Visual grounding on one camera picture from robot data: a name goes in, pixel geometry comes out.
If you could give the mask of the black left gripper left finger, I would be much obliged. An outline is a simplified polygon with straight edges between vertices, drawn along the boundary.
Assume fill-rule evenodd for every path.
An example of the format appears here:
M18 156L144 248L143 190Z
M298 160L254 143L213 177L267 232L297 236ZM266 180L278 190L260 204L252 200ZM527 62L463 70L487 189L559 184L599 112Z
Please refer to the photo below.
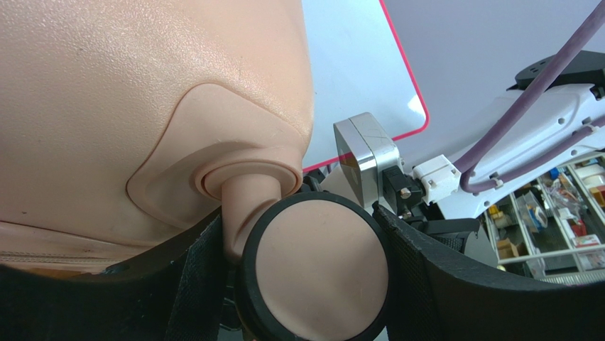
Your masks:
M1 267L2 340L216 340L228 264L214 211L97 275Z

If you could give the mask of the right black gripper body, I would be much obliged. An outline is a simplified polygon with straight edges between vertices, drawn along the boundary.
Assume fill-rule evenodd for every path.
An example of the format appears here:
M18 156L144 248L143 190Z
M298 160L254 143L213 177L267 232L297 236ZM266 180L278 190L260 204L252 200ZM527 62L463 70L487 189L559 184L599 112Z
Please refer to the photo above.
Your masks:
M348 168L338 168L325 175L318 169L312 170L303 177L302 191L341 195L368 210L377 202L419 232L460 253L479 249L479 221L472 218L445 220L438 209L424 203L422 183L401 169L371 170L366 180L356 175L348 178L347 171Z

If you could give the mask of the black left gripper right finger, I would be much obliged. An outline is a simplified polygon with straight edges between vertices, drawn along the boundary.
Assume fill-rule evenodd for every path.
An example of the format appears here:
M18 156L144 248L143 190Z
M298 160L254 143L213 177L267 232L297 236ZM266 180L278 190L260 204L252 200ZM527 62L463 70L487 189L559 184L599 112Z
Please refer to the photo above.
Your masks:
M389 243L390 340L603 340L604 284L562 286L475 261L379 204Z

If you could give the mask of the pink suitcase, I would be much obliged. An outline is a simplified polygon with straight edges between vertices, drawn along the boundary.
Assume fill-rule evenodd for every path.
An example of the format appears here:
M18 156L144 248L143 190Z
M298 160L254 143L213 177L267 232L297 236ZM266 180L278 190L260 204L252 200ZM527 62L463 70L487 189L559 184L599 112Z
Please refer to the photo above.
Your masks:
M301 1L2 1L1 267L97 275L219 211L254 339L375 339L386 238L300 192L313 99Z

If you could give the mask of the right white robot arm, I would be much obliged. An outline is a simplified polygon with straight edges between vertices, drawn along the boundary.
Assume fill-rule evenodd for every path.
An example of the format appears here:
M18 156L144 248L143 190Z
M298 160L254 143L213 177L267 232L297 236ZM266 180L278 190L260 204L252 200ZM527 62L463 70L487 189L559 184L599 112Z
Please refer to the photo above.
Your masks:
M322 187L363 208L383 201L397 215L434 205L449 220L478 217L531 176L604 147L604 54L582 50L551 77L553 66L548 57L520 71L479 118L447 133L454 143L486 130L459 158L431 153L406 166L372 114L337 122L338 166Z

